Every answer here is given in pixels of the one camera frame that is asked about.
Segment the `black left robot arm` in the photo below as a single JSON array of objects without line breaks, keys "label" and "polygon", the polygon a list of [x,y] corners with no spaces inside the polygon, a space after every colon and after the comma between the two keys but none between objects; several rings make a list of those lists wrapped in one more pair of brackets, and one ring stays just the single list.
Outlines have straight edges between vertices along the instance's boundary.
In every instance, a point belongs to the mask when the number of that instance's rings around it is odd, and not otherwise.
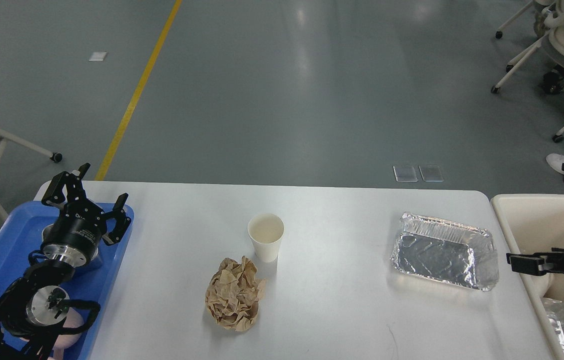
[{"label": "black left robot arm", "polygon": [[132,223],[127,193],[110,210],[87,197],[82,180],[90,166],[57,174],[42,197],[59,215],[44,228],[39,248],[28,253],[23,276],[0,296],[0,360],[45,360],[59,337],[86,333],[103,309],[99,301],[74,298],[63,287],[78,269],[102,262],[101,246],[119,244]]}]

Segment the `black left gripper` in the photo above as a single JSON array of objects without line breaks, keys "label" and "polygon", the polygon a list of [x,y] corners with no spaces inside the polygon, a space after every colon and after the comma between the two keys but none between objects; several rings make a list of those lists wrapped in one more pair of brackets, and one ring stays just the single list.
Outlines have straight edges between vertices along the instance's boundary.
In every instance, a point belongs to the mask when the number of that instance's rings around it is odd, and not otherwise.
[{"label": "black left gripper", "polygon": [[[69,246],[78,251],[78,258],[87,263],[101,239],[106,246],[119,244],[132,222],[124,210],[128,193],[120,194],[109,212],[96,205],[91,206],[82,184],[90,167],[91,164],[86,162],[77,170],[55,175],[42,196],[43,205],[59,209],[59,217],[53,223],[46,244]],[[115,221],[112,230],[107,228],[110,219]]]}]

